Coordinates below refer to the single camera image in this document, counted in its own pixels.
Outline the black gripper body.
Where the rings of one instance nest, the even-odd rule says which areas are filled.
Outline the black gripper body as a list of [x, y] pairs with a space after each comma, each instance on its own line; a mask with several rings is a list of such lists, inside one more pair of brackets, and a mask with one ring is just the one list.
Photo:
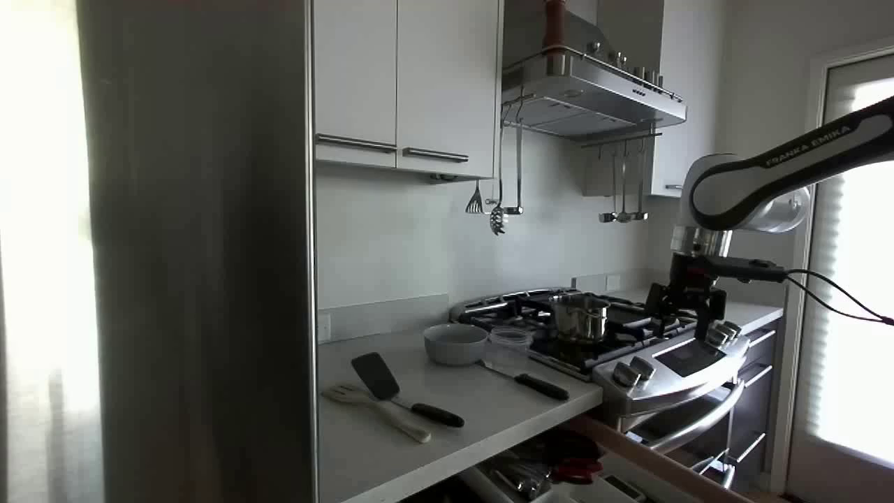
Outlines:
[[675, 322], [682, 310], [693, 310], [697, 335], [708, 339], [709, 325], [721, 322], [728, 310], [728, 293], [716, 289], [718, 276], [732, 276], [740, 282], [782, 282], [789, 271], [770, 259], [677, 254], [672, 259], [672, 282], [655, 282], [649, 289], [647, 310], [659, 322]]

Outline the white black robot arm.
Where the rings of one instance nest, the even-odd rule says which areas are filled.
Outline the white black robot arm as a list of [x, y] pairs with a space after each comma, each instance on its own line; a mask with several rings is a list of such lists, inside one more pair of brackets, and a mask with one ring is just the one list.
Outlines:
[[701, 156], [682, 191], [675, 229], [672, 280], [649, 290], [647, 310], [675, 322], [682, 310], [697, 312], [697, 335], [723, 315], [728, 297], [718, 276], [740, 282], [785, 282], [789, 268], [730, 257], [736, 229], [792, 231], [809, 219], [811, 185], [845, 170], [884, 162], [894, 155], [894, 97], [879, 101], [765, 155], [747, 160]]

